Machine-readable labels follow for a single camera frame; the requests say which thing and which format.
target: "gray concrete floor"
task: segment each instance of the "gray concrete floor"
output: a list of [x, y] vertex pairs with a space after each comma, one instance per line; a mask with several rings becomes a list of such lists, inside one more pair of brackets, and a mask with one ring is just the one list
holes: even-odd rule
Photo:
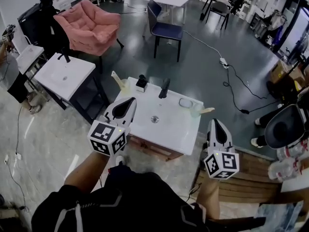
[[[147, 2], [142, 0], [125, 0], [131, 7], [146, 8]], [[187, 7], [187, 17], [184, 30], [196, 38], [219, 50], [228, 64], [235, 67], [244, 83], [258, 96], [266, 96], [266, 80], [269, 70], [278, 58], [265, 48], [255, 37], [246, 21], [231, 15], [226, 30], [220, 30], [223, 18], [210, 14], [207, 24], [200, 22], [199, 16], [204, 3], [190, 0]], [[108, 12], [129, 13], [138, 12], [122, 3], [103, 3], [101, 8]], [[175, 9], [174, 21], [181, 25], [183, 9]], [[206, 133], [208, 122], [212, 118], [222, 121], [231, 131], [234, 145], [248, 149], [258, 154], [275, 158], [275, 151], [269, 147], [255, 148], [250, 139], [263, 134], [254, 125], [254, 120], [276, 109], [276, 105], [242, 114], [233, 105], [231, 90], [223, 86], [227, 81], [226, 70], [219, 63], [219, 55], [202, 43], [194, 40], [188, 34], [183, 34], [180, 61], [177, 63], [177, 42], [167, 44], [161, 39], [157, 49], [156, 59], [153, 58], [155, 38], [147, 29], [145, 39], [141, 36], [147, 14], [121, 15], [121, 27], [118, 38], [125, 45], [121, 51], [115, 43], [102, 56], [104, 73], [102, 85], [111, 101], [119, 88], [111, 78], [111, 72], [116, 71], [120, 78], [132, 76], [138, 78], [144, 74], [152, 83], [161, 85], [164, 78], [170, 77], [169, 88], [175, 92], [203, 101], [205, 107], [214, 107], [215, 111], [202, 115], [199, 131]], [[97, 58], [84, 56], [86, 59], [98, 62]], [[230, 83], [235, 94], [235, 102], [240, 109], [253, 110], [274, 101], [269, 95], [260, 100], [246, 89], [235, 77], [232, 69]]]
[[[126, 0], [133, 7], [145, 8], [141, 0]], [[277, 58], [263, 47], [253, 36], [248, 24], [232, 16], [227, 30], [220, 31], [219, 16], [210, 15], [207, 25], [199, 21], [203, 4], [197, 0], [188, 3], [187, 19], [184, 29], [195, 37], [217, 48], [229, 64], [237, 70], [239, 76], [252, 91], [260, 96], [267, 95], [265, 82], [267, 73]], [[102, 8], [109, 12], [135, 12], [125, 4], [104, 3]], [[200, 132], [205, 133], [208, 122], [215, 117], [221, 120], [231, 131], [233, 142], [242, 148], [274, 157], [274, 151], [256, 149], [250, 146], [250, 138], [257, 136], [253, 124], [255, 118], [275, 109], [269, 106], [250, 115], [244, 115], [233, 105], [229, 88], [222, 85], [226, 81], [226, 70], [219, 64], [219, 56], [200, 42], [184, 34], [180, 62], [176, 62], [177, 45], [160, 41], [157, 58], [153, 59], [154, 38], [147, 32], [142, 38], [142, 29], [147, 19], [146, 14], [123, 14], [121, 16], [119, 39], [125, 45], [121, 51], [115, 43], [104, 55], [102, 85], [111, 101], [119, 88], [110, 77], [114, 70], [121, 78], [137, 78], [144, 74], [152, 83], [160, 85], [163, 78], [170, 77], [170, 89], [189, 97], [201, 100], [205, 107], [215, 107], [215, 111], [203, 115]], [[182, 10], [175, 13], [176, 22], [181, 22]], [[82, 58], [98, 61], [98, 58], [82, 55]], [[270, 97], [261, 101], [252, 96], [231, 71], [235, 100], [241, 109], [254, 109], [272, 102]], [[7, 165], [4, 164], [9, 154], [9, 164], [16, 181], [21, 184], [29, 213], [23, 212], [29, 224], [31, 216], [52, 191], [57, 191], [70, 171], [82, 162], [91, 152], [86, 135], [90, 126], [73, 109], [63, 111], [55, 102], [49, 101], [37, 115], [31, 116], [22, 109], [19, 119], [18, 152], [22, 160], [14, 158], [17, 140], [17, 115], [20, 105], [7, 92], [0, 90], [0, 193], [7, 201], [23, 205], [19, 187], [12, 181]], [[187, 196], [194, 173], [197, 169], [198, 156], [204, 136], [199, 134], [194, 152], [168, 163], [159, 161], [135, 150], [128, 150], [131, 167], [139, 172], [153, 170], [158, 173], [177, 194]]]

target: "sneaker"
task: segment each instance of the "sneaker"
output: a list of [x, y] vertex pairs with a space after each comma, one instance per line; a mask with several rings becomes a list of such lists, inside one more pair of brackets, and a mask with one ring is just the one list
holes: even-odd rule
[[263, 146], [259, 146], [259, 145], [256, 143], [256, 141], [257, 141], [257, 138], [252, 138], [252, 139], [250, 140], [250, 143], [251, 143], [253, 146], [257, 147], [257, 148], [262, 148]]
[[257, 118], [257, 119], [254, 121], [254, 124], [255, 124], [256, 126], [260, 126], [260, 125], [261, 125], [260, 119]]
[[28, 95], [27, 95], [28, 102], [31, 102], [35, 96], [36, 96], [35, 92], [28, 93]]
[[41, 109], [42, 109], [42, 106], [41, 105], [37, 105], [37, 106], [32, 106], [29, 111], [33, 115], [33, 114], [38, 113]]
[[126, 160], [121, 155], [116, 157], [116, 166], [119, 166], [119, 165], [126, 165]]

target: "chair leg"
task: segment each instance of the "chair leg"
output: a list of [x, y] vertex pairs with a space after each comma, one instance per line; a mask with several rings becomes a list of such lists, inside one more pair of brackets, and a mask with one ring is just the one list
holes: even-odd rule
[[155, 45], [155, 46], [154, 46], [154, 58], [155, 58], [155, 56], [156, 56], [156, 47], [157, 47], [157, 45], [158, 45], [158, 38], [159, 38], [158, 36], [155, 37], [155, 42], [154, 42], [154, 45]]
[[102, 56], [100, 56], [100, 57], [98, 58], [98, 70], [99, 70], [99, 73], [100, 73], [100, 74], [103, 73]]
[[224, 21], [223, 21], [223, 23], [222, 23], [222, 25], [221, 25], [220, 30], [222, 29], [222, 27], [223, 27], [223, 25], [224, 25], [225, 20], [226, 20], [226, 17], [224, 17]]
[[180, 48], [182, 45], [182, 41], [178, 41], [178, 54], [177, 54], [177, 62], [179, 62], [179, 56], [180, 56]]
[[230, 17], [229, 14], [226, 15], [226, 22], [225, 22], [225, 29], [226, 29], [226, 26], [227, 26], [227, 22], [228, 22], [228, 18]]
[[118, 38], [117, 38], [117, 42], [118, 42], [118, 44], [120, 44], [120, 47], [121, 47], [121, 48], [124, 48], [124, 47], [125, 47], [123, 44], [121, 44], [121, 42], [119, 41]]
[[208, 12], [208, 16], [207, 16], [207, 19], [206, 19], [206, 22], [205, 22], [205, 24], [207, 24], [207, 21], [208, 21], [208, 17], [209, 17], [209, 14], [211, 13], [211, 11], [209, 10], [209, 12]]

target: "navy blue chair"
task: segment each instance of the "navy blue chair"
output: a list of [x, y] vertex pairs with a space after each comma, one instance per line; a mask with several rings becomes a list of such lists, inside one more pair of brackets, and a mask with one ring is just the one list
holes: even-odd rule
[[148, 5], [148, 19], [150, 33], [155, 36], [154, 58], [156, 56], [156, 48], [159, 45], [160, 38], [178, 41], [177, 62], [179, 61], [180, 47], [182, 45], [183, 28], [173, 24], [158, 22], [157, 18], [162, 8], [155, 1], [150, 0]]

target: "white sink basin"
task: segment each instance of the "white sink basin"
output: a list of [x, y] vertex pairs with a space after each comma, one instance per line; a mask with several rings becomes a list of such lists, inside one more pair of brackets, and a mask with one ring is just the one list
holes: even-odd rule
[[64, 56], [60, 60], [55, 53], [36, 73], [34, 78], [49, 90], [69, 101], [78, 87], [95, 69], [95, 64], [70, 57], [67, 63]]
[[200, 117], [191, 117], [188, 108], [179, 106], [181, 98], [189, 99], [193, 103], [200, 101], [184, 95], [168, 91], [167, 97], [160, 99], [161, 88], [148, 84], [145, 93], [135, 90], [137, 79], [129, 77], [130, 92], [120, 92], [116, 100], [124, 97], [135, 97], [137, 109], [130, 125], [130, 134], [155, 143], [157, 145], [191, 155], [196, 140]]

